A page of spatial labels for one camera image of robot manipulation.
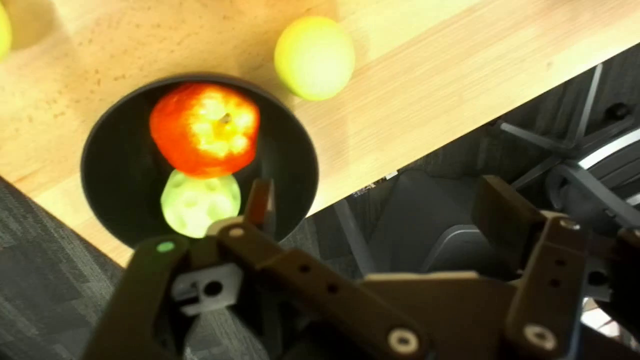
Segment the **wooden table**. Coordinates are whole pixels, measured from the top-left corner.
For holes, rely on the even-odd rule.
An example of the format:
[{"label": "wooden table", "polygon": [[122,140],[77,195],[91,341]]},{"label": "wooden table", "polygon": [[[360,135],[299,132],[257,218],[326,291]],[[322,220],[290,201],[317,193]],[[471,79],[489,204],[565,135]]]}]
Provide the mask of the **wooden table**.
[{"label": "wooden table", "polygon": [[[180,72],[228,72],[281,96],[320,154],[313,212],[634,46],[637,0],[5,0],[16,53],[0,64],[0,176],[118,265],[133,251],[89,209],[80,154],[99,116]],[[281,31],[338,19],[358,70],[334,100],[275,77]]]}]

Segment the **bolt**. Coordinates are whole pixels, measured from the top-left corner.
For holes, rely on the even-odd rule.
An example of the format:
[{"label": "bolt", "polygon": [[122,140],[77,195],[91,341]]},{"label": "bolt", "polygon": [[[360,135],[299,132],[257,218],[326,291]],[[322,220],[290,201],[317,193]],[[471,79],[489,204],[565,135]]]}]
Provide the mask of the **bolt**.
[{"label": "bolt", "polygon": [[419,352],[421,341],[417,333],[409,328],[394,328],[388,333],[388,347],[400,357],[410,357]]},{"label": "bolt", "polygon": [[236,226],[236,229],[233,229],[233,231],[228,232],[228,236],[233,236],[233,239],[243,239],[243,236],[245,236],[245,229]]},{"label": "bolt", "polygon": [[561,218],[561,226],[579,232],[581,224],[571,218]]},{"label": "bolt", "polygon": [[529,341],[529,345],[543,349],[546,352],[557,349],[554,333],[538,325],[524,327],[524,338]]}]

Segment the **black bowl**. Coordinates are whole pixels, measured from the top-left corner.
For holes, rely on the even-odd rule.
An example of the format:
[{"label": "black bowl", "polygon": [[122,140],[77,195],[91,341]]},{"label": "black bowl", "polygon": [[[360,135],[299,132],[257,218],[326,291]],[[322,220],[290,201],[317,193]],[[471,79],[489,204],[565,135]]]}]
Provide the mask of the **black bowl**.
[{"label": "black bowl", "polygon": [[82,189],[99,220],[125,244],[152,236],[179,236],[160,210],[160,195],[173,167],[150,138],[154,105],[184,83],[233,87],[261,107],[257,161],[236,173],[243,204],[254,178],[275,183],[275,224],[270,236],[283,241],[306,216],[319,189],[319,158],[297,116],[275,96],[238,79],[189,74],[152,83],[125,96],[94,127],[82,154]]}]

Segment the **green fruit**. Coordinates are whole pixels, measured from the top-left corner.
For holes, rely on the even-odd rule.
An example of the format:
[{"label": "green fruit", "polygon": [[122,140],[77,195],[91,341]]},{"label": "green fruit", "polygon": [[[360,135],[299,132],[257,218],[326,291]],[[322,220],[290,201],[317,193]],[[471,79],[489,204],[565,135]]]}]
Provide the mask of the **green fruit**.
[{"label": "green fruit", "polygon": [[0,60],[12,50],[12,23],[0,5]]},{"label": "green fruit", "polygon": [[205,239],[215,223],[238,216],[240,202],[234,176],[193,178],[174,170],[164,186],[160,209],[173,231]]},{"label": "green fruit", "polygon": [[341,25],[305,17],[281,35],[275,64],[281,80],[301,99],[326,100],[353,79],[356,54]]}]

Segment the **metal bracket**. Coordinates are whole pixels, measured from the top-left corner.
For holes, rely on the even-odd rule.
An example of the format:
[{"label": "metal bracket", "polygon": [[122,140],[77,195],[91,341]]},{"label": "metal bracket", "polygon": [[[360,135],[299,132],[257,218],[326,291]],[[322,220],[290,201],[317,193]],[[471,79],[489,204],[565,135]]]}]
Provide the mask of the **metal bracket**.
[{"label": "metal bracket", "polygon": [[197,316],[236,305],[240,287],[243,270],[223,265],[180,274],[173,285],[173,299],[182,305],[187,316]]}]

